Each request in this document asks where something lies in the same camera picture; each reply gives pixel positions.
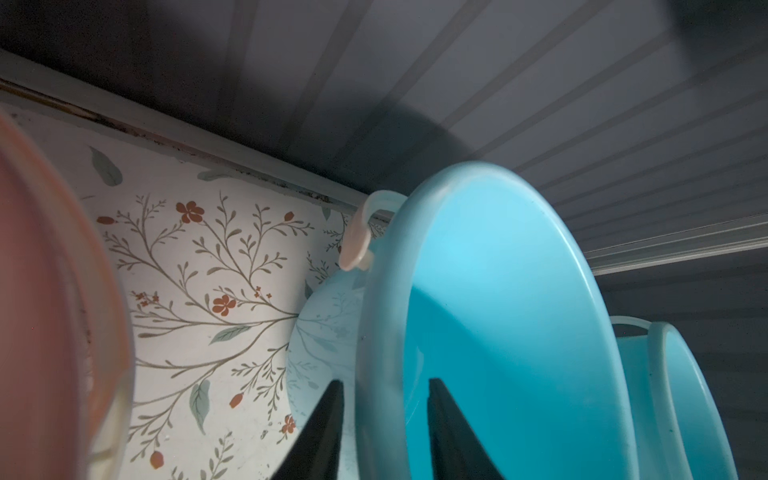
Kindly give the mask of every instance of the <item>green leaf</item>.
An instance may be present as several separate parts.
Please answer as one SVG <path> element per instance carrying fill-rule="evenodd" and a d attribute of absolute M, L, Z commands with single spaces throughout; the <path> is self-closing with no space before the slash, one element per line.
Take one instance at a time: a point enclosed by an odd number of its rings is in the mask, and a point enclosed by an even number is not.
<path fill-rule="evenodd" d="M 322 346 L 324 349 L 328 350 L 329 352 L 338 352 L 338 350 L 336 350 L 336 347 L 333 346 L 333 344 L 328 340 L 324 340 L 316 337 L 313 337 L 313 338 L 318 345 Z"/>
<path fill-rule="evenodd" d="M 218 180 L 220 178 L 230 178 L 231 176 L 228 174 L 225 174 L 224 172 L 219 172 L 215 170 L 206 170 L 204 172 L 200 172 L 197 174 L 197 179 L 202 180 L 205 182 L 210 182 L 213 180 Z"/>
<path fill-rule="evenodd" d="M 210 343 L 226 342 L 227 340 L 232 340 L 236 336 L 240 335 L 243 332 L 247 332 L 250 329 L 251 329 L 250 325 L 239 325 L 239 326 L 233 326 L 228 329 L 221 330 L 219 333 L 214 335 L 214 338 L 210 341 Z"/>
<path fill-rule="evenodd" d="M 198 385 L 192 387 L 190 393 L 190 410 L 195 420 L 197 420 L 197 426 L 200 427 L 200 431 L 205 435 L 203 429 L 203 422 L 205 417 L 210 411 L 210 400 L 208 399 L 208 389 L 210 388 L 210 382 L 203 380 Z"/>
<path fill-rule="evenodd" d="M 90 149 L 91 164 L 94 166 L 96 173 L 101 177 L 104 183 L 109 187 L 116 187 L 123 183 L 123 174 L 120 172 L 117 165 L 113 164 L 109 157 L 95 148 L 90 147 Z"/>

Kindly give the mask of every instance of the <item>pink plastic container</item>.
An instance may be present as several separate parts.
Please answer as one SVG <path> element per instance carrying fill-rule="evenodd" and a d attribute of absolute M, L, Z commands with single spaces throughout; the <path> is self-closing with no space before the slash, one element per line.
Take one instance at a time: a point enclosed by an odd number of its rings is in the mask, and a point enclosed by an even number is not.
<path fill-rule="evenodd" d="M 77 197 L 2 111 L 0 304 L 0 478 L 115 478 L 134 388 L 122 289 Z"/>

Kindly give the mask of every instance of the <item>floral wallpaper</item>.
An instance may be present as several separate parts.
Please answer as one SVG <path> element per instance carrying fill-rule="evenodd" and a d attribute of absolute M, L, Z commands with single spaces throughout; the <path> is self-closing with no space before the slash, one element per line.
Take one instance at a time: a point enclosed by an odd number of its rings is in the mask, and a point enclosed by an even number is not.
<path fill-rule="evenodd" d="M 299 431 L 286 394 L 291 331 L 337 270 L 348 218 L 179 153 L 0 106 L 81 198 L 126 293 L 137 382 L 119 479 L 269 478 Z"/>

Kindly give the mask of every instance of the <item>turquoise plastic basin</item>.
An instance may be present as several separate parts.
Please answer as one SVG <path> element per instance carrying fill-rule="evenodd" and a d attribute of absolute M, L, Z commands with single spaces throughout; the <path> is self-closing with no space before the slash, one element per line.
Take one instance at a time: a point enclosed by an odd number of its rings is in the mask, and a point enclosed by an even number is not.
<path fill-rule="evenodd" d="M 643 480 L 737 480 L 723 422 L 683 337 L 669 323 L 613 316 L 647 335 L 618 338 Z"/>
<path fill-rule="evenodd" d="M 402 205 L 368 274 L 358 338 L 361 478 L 432 478 L 432 377 L 506 478 L 637 478 L 598 287 L 554 210 L 509 170 L 456 165 Z"/>

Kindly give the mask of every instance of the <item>light blue plastic bowl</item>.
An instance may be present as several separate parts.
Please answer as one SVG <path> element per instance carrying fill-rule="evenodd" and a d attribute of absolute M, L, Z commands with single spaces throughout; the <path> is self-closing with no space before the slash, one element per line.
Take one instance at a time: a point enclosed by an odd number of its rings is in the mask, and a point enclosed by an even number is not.
<path fill-rule="evenodd" d="M 380 240 L 370 250 L 376 252 Z M 296 319 L 286 360 L 286 390 L 296 425 L 303 429 L 333 379 L 344 385 L 344 420 L 338 480 L 356 480 L 355 358 L 367 274 L 334 273 L 315 289 Z"/>
<path fill-rule="evenodd" d="M 707 382 L 669 323 L 612 316 L 647 335 L 617 339 L 629 388 L 643 480 L 737 480 Z"/>
<path fill-rule="evenodd" d="M 627 386 L 602 297 L 565 225 L 520 177 L 479 162 L 445 169 L 402 205 L 366 277 L 338 275 L 296 325 L 338 322 L 331 297 L 365 284 L 352 361 L 360 478 L 432 478 L 432 377 L 445 382 L 506 478 L 638 478 Z M 305 340 L 309 350 L 334 366 L 322 366 L 322 382 L 289 366 L 294 415 L 311 412 L 331 371 L 349 364 L 340 359 L 349 350 L 318 350 L 331 328 L 314 332 L 320 342 Z M 294 337 L 290 345 L 289 360 L 300 361 L 304 345 Z"/>

